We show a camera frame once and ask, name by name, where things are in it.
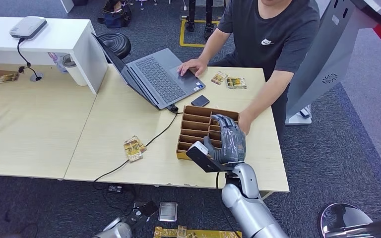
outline smartphone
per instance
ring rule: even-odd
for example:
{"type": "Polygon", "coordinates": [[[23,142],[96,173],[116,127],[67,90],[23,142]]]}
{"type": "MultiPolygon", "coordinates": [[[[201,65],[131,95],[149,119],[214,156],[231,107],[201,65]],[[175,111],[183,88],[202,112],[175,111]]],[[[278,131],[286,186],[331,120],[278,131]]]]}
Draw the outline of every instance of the smartphone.
{"type": "Polygon", "coordinates": [[[209,100],[203,95],[201,95],[197,99],[193,100],[190,104],[192,104],[192,106],[205,107],[205,105],[207,105],[208,103],[209,100]]]}

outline robotic arm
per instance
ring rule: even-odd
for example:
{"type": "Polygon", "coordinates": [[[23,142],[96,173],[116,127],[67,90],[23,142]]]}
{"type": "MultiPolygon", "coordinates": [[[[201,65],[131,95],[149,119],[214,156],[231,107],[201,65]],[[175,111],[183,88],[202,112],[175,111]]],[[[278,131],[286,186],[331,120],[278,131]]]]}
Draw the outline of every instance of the robotic arm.
{"type": "MultiPolygon", "coordinates": [[[[245,134],[234,121],[223,115],[213,115],[221,127],[222,148],[216,149],[208,136],[204,144],[199,141],[192,145],[186,154],[205,172],[226,172],[226,185],[221,197],[224,205],[230,209],[243,233],[250,238],[288,238],[271,212],[262,201],[253,168],[244,162],[246,155],[245,134]]],[[[139,223],[154,214],[151,209],[140,209],[131,214],[127,221],[119,218],[110,223],[95,238],[130,238],[139,223]]]]}

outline cardboard divider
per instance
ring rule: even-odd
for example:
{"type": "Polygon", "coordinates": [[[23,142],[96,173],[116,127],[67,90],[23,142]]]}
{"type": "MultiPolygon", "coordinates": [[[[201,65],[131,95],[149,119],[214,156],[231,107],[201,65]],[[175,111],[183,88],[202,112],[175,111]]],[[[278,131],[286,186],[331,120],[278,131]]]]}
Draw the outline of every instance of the cardboard divider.
{"type": "Polygon", "coordinates": [[[217,131],[220,132],[220,126],[219,125],[210,125],[209,126],[209,131],[217,131]]]}
{"type": "Polygon", "coordinates": [[[203,130],[203,131],[208,132],[209,124],[183,120],[182,121],[182,129],[203,130]]]}
{"type": "Polygon", "coordinates": [[[219,132],[210,131],[208,136],[211,140],[221,141],[221,133],[219,132]]]}
{"type": "Polygon", "coordinates": [[[176,148],[178,159],[190,160],[186,151],[197,141],[203,143],[204,136],[209,136],[215,148],[221,148],[220,126],[211,115],[222,114],[232,118],[236,124],[239,113],[214,108],[185,106],[183,109],[181,130],[176,148]]]}
{"type": "Polygon", "coordinates": [[[197,141],[202,142],[203,144],[203,138],[202,137],[195,137],[195,136],[189,136],[189,135],[180,135],[179,141],[194,144],[197,141]]]}
{"type": "Polygon", "coordinates": [[[195,107],[195,106],[185,106],[183,109],[184,114],[191,114],[196,116],[210,117],[211,109],[203,108],[203,107],[195,107]]]}
{"type": "Polygon", "coordinates": [[[195,121],[195,122],[201,122],[201,123],[209,123],[210,119],[211,118],[209,118],[209,117],[196,116],[196,115],[192,115],[192,114],[183,114],[182,120],[195,121]]]}
{"type": "Polygon", "coordinates": [[[181,129],[180,130],[181,135],[190,135],[190,136],[196,136],[196,137],[204,137],[208,135],[208,131],[203,130],[189,130],[189,129],[181,129]]]}
{"type": "Polygon", "coordinates": [[[192,145],[192,143],[179,142],[178,143],[178,150],[185,150],[185,151],[187,151],[191,145],[192,145]]]}

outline nike logo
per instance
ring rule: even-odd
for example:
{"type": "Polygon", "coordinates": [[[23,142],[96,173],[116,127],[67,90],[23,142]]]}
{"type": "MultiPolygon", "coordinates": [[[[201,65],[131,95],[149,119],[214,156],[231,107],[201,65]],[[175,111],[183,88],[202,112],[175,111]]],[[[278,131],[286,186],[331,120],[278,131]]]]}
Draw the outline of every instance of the nike logo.
{"type": "Polygon", "coordinates": [[[266,46],[266,45],[272,45],[273,42],[270,41],[270,40],[267,40],[267,39],[265,38],[263,41],[261,41],[261,44],[262,44],[263,46],[266,46]]]}

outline laptop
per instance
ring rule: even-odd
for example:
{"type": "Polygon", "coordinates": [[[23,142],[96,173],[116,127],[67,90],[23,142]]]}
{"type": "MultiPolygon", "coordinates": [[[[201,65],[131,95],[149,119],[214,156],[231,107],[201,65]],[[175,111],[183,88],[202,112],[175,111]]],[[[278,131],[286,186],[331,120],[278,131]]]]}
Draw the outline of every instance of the laptop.
{"type": "Polygon", "coordinates": [[[168,48],[125,64],[93,36],[125,83],[159,110],[205,88],[189,70],[183,76],[177,73],[182,62],[168,48]]]}

